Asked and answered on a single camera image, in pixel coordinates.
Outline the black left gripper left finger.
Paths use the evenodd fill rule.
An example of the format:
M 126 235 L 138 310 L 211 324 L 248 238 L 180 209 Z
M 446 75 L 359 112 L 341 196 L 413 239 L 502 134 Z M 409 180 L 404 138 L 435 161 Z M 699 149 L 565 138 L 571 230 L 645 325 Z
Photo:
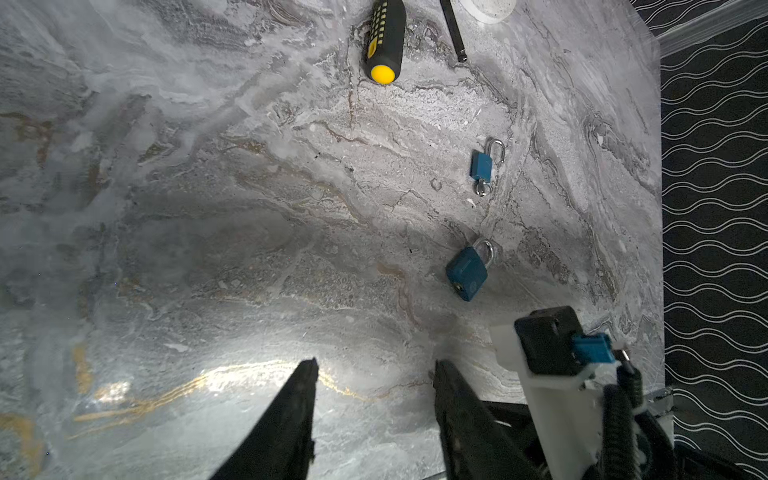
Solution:
M 314 461 L 313 415 L 319 365 L 301 361 L 214 479 L 305 479 Z

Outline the large blue padlock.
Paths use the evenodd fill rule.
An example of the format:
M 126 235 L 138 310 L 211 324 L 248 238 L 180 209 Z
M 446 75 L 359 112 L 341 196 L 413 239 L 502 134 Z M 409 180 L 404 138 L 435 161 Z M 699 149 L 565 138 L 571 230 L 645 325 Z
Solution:
M 446 276 L 457 295 L 471 301 L 488 278 L 488 267 L 496 257 L 494 244 L 479 238 L 459 251 L 445 268 Z

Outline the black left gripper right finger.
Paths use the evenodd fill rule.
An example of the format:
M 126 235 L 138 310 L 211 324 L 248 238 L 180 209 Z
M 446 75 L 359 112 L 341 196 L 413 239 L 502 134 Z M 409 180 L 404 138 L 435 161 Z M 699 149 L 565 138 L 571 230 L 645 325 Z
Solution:
M 435 364 L 435 416 L 448 479 L 541 479 L 458 368 Z

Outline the small blue padlock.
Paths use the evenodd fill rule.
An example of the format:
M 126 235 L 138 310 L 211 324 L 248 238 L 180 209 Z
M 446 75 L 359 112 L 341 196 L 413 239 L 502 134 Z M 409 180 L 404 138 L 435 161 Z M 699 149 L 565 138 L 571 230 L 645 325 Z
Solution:
M 498 138 L 489 137 L 483 151 L 475 150 L 472 153 L 469 175 L 474 180 L 484 179 L 492 186 L 493 171 L 495 166 L 504 163 L 506 145 Z

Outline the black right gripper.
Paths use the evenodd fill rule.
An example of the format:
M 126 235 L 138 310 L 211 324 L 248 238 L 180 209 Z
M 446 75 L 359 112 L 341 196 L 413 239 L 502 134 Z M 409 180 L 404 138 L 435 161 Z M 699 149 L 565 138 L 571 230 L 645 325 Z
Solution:
M 521 403 L 503 403 L 483 400 L 497 424 L 501 425 L 513 443 L 540 474 L 546 473 L 546 458 L 529 406 Z

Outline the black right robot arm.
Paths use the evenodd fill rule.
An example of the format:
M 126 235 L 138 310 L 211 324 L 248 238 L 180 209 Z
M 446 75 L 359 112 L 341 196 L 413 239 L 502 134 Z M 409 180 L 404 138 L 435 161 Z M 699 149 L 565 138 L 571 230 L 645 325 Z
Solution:
M 600 389 L 575 376 L 519 372 L 525 404 L 485 401 L 482 410 L 505 433 L 486 461 L 488 478 L 744 479 L 735 465 L 703 451 L 674 447 L 642 395 L 639 370 L 627 360 L 617 381 Z

